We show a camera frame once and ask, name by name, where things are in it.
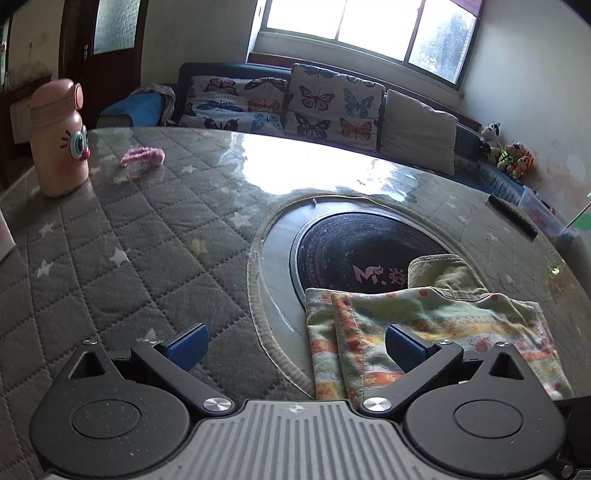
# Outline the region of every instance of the butterfly cushion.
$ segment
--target butterfly cushion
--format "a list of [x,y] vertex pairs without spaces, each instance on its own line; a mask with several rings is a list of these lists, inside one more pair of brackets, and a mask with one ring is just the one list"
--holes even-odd
[[296,63],[285,133],[376,151],[384,92],[379,83]]
[[283,136],[281,107],[287,81],[271,77],[191,78],[180,127]]

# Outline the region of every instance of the plastic storage box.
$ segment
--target plastic storage box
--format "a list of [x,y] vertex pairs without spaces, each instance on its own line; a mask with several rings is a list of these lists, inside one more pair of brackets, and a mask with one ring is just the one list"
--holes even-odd
[[565,225],[556,218],[556,215],[550,213],[530,188],[524,187],[518,207],[532,219],[552,243],[558,242],[560,237],[565,233]]

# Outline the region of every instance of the frosted glass panel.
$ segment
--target frosted glass panel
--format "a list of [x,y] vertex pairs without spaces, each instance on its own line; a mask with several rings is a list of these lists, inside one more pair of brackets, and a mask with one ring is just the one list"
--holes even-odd
[[133,48],[141,0],[99,0],[94,54]]

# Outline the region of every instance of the window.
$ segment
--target window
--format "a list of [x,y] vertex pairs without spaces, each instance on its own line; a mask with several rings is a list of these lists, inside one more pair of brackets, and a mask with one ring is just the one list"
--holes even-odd
[[10,27],[10,19],[6,23],[0,25],[0,92],[4,90],[6,83],[6,65],[8,52],[8,30]]
[[457,86],[482,0],[269,0],[264,30],[346,44]]

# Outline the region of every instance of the colorful towel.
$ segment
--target colorful towel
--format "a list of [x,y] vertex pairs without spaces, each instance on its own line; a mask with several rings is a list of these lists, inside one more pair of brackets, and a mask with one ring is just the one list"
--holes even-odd
[[404,375],[386,353],[391,323],[432,342],[451,339],[467,351],[511,342],[552,399],[572,396],[537,303],[490,293],[457,255],[417,258],[408,267],[408,286],[377,295],[306,290],[317,400],[356,404]]

